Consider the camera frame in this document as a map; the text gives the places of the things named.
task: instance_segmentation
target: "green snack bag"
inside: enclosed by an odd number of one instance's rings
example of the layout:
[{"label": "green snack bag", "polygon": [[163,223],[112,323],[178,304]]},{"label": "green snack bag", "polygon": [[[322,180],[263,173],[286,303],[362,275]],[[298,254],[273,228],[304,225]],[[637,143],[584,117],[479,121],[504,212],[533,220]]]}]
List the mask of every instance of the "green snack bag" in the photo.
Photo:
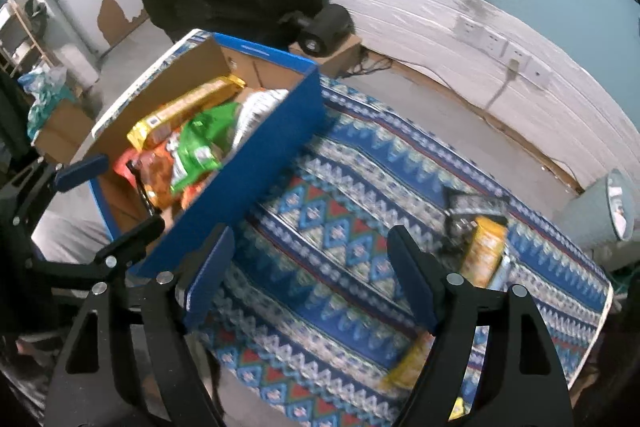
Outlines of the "green snack bag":
[{"label": "green snack bag", "polygon": [[240,104],[225,103],[207,109],[188,121],[180,133],[175,152],[172,192],[180,192],[197,182],[203,174],[222,167],[231,149]]}]

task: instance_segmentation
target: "power outlet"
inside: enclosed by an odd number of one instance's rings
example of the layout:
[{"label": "power outlet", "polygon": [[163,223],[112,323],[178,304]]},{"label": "power outlet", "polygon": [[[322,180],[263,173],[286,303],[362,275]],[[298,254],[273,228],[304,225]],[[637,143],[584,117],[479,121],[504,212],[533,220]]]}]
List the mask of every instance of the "power outlet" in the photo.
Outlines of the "power outlet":
[{"label": "power outlet", "polygon": [[501,63],[510,68],[510,70],[522,73],[527,67],[527,63],[531,55],[524,51],[519,45],[513,42],[507,42],[507,47],[504,49],[502,57],[500,57]]},{"label": "power outlet", "polygon": [[551,84],[551,69],[536,57],[531,57],[527,66],[520,71],[522,76],[540,89],[548,89]]},{"label": "power outlet", "polygon": [[459,15],[456,20],[456,26],[453,33],[463,42],[478,47],[480,34],[482,33],[482,25],[477,22]]},{"label": "power outlet", "polygon": [[507,45],[507,39],[491,30],[484,28],[480,34],[478,47],[493,58],[502,57]]}]

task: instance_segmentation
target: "patterned tablecloth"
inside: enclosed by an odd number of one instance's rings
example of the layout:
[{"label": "patterned tablecloth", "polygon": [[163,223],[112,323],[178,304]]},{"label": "patterned tablecloth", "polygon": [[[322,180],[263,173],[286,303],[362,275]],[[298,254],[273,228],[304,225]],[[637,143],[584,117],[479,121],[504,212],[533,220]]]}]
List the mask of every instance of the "patterned tablecloth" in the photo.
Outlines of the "patterned tablecloth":
[{"label": "patterned tablecloth", "polygon": [[[401,223],[423,250],[436,247],[446,185],[510,196],[520,260],[508,283],[534,296],[571,386],[610,307],[603,272],[450,146],[357,90],[323,84],[327,131],[236,230],[233,263],[202,328],[223,365],[304,425],[391,425],[407,391],[383,391],[380,380],[417,331],[385,237]],[[460,390],[467,409],[485,345],[478,328]]]}]

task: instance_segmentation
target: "power cord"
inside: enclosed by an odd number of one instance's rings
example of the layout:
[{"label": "power cord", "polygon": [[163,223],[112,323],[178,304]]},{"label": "power cord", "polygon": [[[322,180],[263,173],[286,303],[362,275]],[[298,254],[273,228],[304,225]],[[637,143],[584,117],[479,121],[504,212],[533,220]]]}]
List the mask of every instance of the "power cord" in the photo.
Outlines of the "power cord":
[{"label": "power cord", "polygon": [[[400,64],[409,65],[409,66],[417,66],[418,68],[422,68],[424,70],[429,71],[430,73],[433,73],[434,76],[437,76],[440,79],[440,81],[445,86],[447,86],[450,90],[452,90],[458,97],[462,98],[463,100],[466,100],[466,98],[464,96],[462,96],[456,89],[454,89],[454,87],[451,86],[451,84],[449,82],[447,82],[446,79],[444,79],[444,77],[440,73],[438,73],[433,68],[431,68],[431,67],[429,67],[429,66],[427,66],[427,65],[425,65],[425,64],[423,64],[421,62],[412,62],[411,60],[404,60],[402,58],[388,57],[387,56],[387,57],[379,58],[372,65],[370,65],[368,67],[364,67],[364,62],[366,60],[368,60],[368,58],[369,58],[368,51],[365,48],[362,48],[361,51],[360,51],[360,61],[352,68],[351,71],[348,71],[347,73],[342,74],[341,78],[350,78],[352,76],[361,76],[361,75],[365,75],[365,74],[375,73],[376,71],[389,70],[389,69],[391,69],[391,67],[393,65],[393,61],[395,60],[396,62],[398,62]],[[378,64],[383,63],[385,61],[387,61],[385,66],[376,67]],[[492,96],[491,100],[489,100],[489,102],[485,105],[485,107],[481,108],[482,110],[488,110],[494,104],[494,102],[504,93],[504,91],[506,90],[507,85],[517,78],[518,68],[515,65],[511,65],[510,64],[510,66],[507,68],[507,71],[511,72],[511,74],[508,73],[507,78],[504,81],[504,83],[500,86],[500,89],[498,89],[498,91],[496,91],[494,96]],[[520,143],[518,143],[515,139],[513,139],[511,136],[509,136],[508,134],[504,133],[503,131],[498,129],[494,124],[489,122],[489,120],[487,120],[487,118],[484,115],[479,114],[478,116],[482,119],[482,121],[484,121],[485,124],[487,124],[489,127],[491,127],[495,132],[499,132],[501,135],[506,136],[511,141],[516,143],[518,145],[518,147],[523,149],[536,162],[540,161],[533,153],[529,152],[529,150],[527,150],[526,148],[522,147],[522,145],[520,145]],[[559,160],[557,158],[551,158],[551,156],[547,156],[547,157],[552,162],[555,162],[555,163],[558,163],[558,164],[562,164],[567,169],[569,169],[569,172],[571,172],[571,175],[574,177],[574,180],[576,182],[578,182],[578,176],[575,175],[575,171],[571,168],[571,165],[569,165],[567,162],[565,162],[563,160]],[[571,188],[571,190],[574,190],[574,188],[571,187],[570,185],[567,185],[567,187]]]}]

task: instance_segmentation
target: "cable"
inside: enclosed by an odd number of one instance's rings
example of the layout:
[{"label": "cable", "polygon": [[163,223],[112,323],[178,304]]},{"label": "cable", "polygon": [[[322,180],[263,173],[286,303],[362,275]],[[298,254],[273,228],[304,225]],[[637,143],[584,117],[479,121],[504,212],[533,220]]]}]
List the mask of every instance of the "cable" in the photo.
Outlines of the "cable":
[{"label": "cable", "polygon": [[[425,64],[422,64],[420,62],[412,62],[410,60],[403,60],[402,58],[388,57],[387,56],[387,57],[379,58],[369,68],[364,68],[363,67],[363,63],[364,63],[365,60],[367,60],[368,56],[369,56],[368,55],[368,51],[366,51],[365,48],[362,48],[360,61],[359,61],[358,64],[356,64],[356,66],[353,67],[353,70],[356,70],[357,67],[360,67],[360,70],[358,72],[345,73],[345,74],[343,74],[341,76],[341,78],[349,78],[351,76],[359,76],[359,75],[364,75],[364,74],[375,73],[376,71],[389,70],[391,68],[392,64],[393,64],[393,61],[395,60],[399,64],[417,66],[419,68],[422,68],[424,70],[429,71],[430,73],[433,73],[434,76],[437,76],[440,79],[440,81],[445,86],[447,86],[450,90],[452,90],[458,97],[462,98],[463,100],[466,100],[466,98],[464,96],[462,96],[456,89],[454,89],[454,87],[451,86],[451,84],[449,84],[440,73],[438,73],[433,68],[430,68],[429,66],[427,66]],[[385,66],[383,68],[373,69],[375,67],[375,65],[379,64],[380,62],[383,62],[384,60],[388,60],[388,66]],[[500,89],[496,92],[496,94],[492,97],[492,99],[486,104],[485,108],[479,107],[480,109],[488,110],[488,108],[495,102],[495,100],[497,100],[498,97],[500,97],[500,95],[502,95],[502,93],[504,93],[504,91],[506,90],[507,85],[512,80],[516,79],[517,71],[511,70],[511,69],[508,69],[508,71],[512,71],[513,73],[515,73],[515,75],[507,76],[506,81],[502,84],[502,86],[500,86]],[[491,127],[495,132],[499,132],[501,135],[506,136],[507,138],[509,138],[511,141],[516,143],[518,145],[518,147],[523,149],[529,156],[531,156],[536,162],[540,163],[539,158],[537,158],[533,153],[531,153],[529,150],[524,148],[514,138],[512,138],[508,134],[504,133],[503,131],[498,129],[495,125],[493,125],[491,122],[489,122],[484,115],[479,114],[478,116],[482,119],[482,121],[484,121],[485,124],[487,124],[489,127]],[[565,165],[569,169],[569,171],[571,172],[571,175],[574,177],[575,182],[579,183],[578,182],[578,176],[575,175],[575,171],[571,168],[571,165],[569,165],[567,162],[559,160],[557,158],[551,158],[551,156],[547,156],[547,158],[549,158],[552,162],[559,163],[559,164],[561,163],[561,164]],[[571,188],[571,190],[574,190],[574,188],[571,187],[570,185],[566,185],[566,186]]]}]

